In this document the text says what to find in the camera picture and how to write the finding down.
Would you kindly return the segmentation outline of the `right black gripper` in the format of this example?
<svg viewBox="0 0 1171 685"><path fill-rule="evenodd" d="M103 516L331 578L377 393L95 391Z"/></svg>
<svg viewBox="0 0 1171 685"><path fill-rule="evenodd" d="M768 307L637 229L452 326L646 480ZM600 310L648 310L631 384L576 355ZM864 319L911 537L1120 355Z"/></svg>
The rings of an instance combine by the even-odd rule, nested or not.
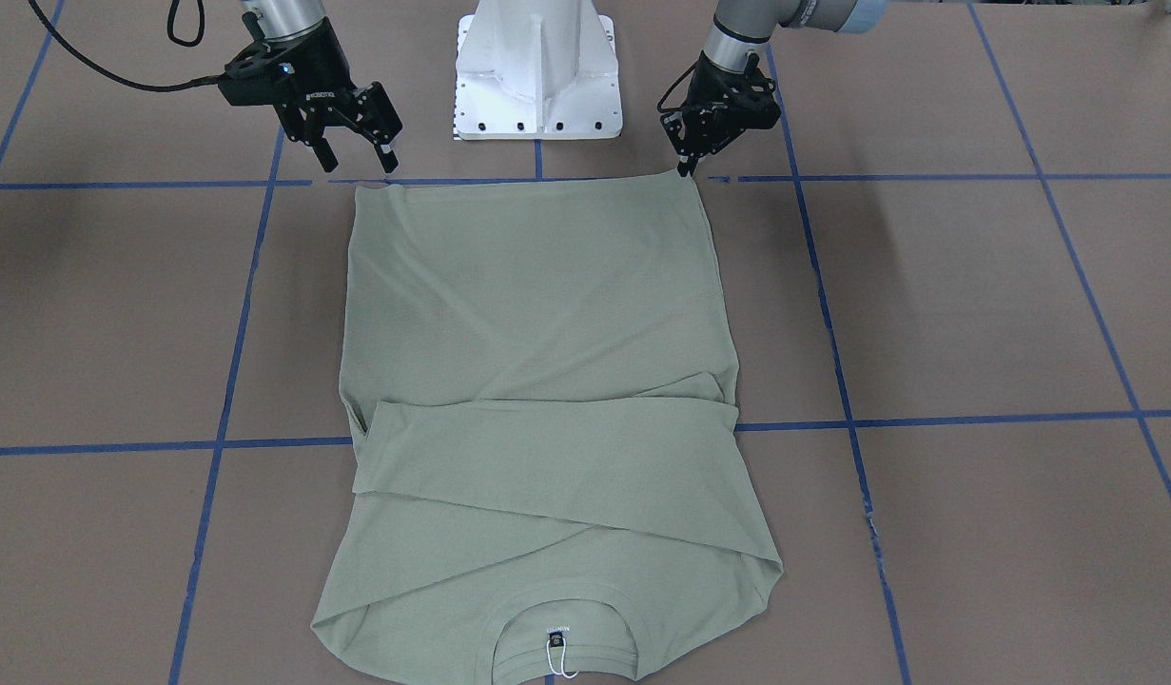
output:
<svg viewBox="0 0 1171 685"><path fill-rule="evenodd" d="M311 148L322 167L338 167L326 139L327 126L359 133L385 173L399 167L393 141L402 131L397 109L381 82L367 88L352 83L344 52L329 19L302 33L268 36L263 19L245 19L253 43L238 52L215 78L232 107L273 107L285 133Z"/></svg>

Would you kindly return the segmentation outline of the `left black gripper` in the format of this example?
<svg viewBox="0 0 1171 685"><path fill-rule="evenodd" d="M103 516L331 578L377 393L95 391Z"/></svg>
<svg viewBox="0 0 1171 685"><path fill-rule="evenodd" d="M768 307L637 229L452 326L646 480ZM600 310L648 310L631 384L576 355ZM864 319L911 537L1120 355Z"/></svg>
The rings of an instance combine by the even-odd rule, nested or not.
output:
<svg viewBox="0 0 1171 685"><path fill-rule="evenodd" d="M660 126L677 155L682 178L699 162L737 141L747 130L772 129L782 116L778 84L763 74L759 53L724 70L701 55L660 97Z"/></svg>

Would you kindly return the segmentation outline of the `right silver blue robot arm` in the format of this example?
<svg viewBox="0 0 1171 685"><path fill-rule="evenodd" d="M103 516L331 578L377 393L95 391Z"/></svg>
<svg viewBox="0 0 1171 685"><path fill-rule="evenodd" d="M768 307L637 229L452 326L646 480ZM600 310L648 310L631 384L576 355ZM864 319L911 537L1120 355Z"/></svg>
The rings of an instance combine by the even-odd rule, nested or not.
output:
<svg viewBox="0 0 1171 685"><path fill-rule="evenodd" d="M324 172L338 167L326 129L345 128L372 145L384 172L399 167L402 122L381 83L354 83L345 53L320 1L245 1L253 42L217 78L231 107L271 107L286 139L311 148Z"/></svg>

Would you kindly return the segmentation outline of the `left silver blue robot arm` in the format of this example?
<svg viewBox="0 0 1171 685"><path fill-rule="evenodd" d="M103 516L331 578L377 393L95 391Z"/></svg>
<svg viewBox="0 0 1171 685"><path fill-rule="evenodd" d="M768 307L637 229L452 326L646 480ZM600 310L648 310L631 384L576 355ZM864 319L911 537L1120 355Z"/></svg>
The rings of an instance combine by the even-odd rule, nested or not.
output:
<svg viewBox="0 0 1171 685"><path fill-rule="evenodd" d="M699 160L720 153L749 130L776 126L782 108L775 78L763 73L779 28L863 34L886 11L885 1L720 1L692 66L657 104L677 156L677 173L694 174Z"/></svg>

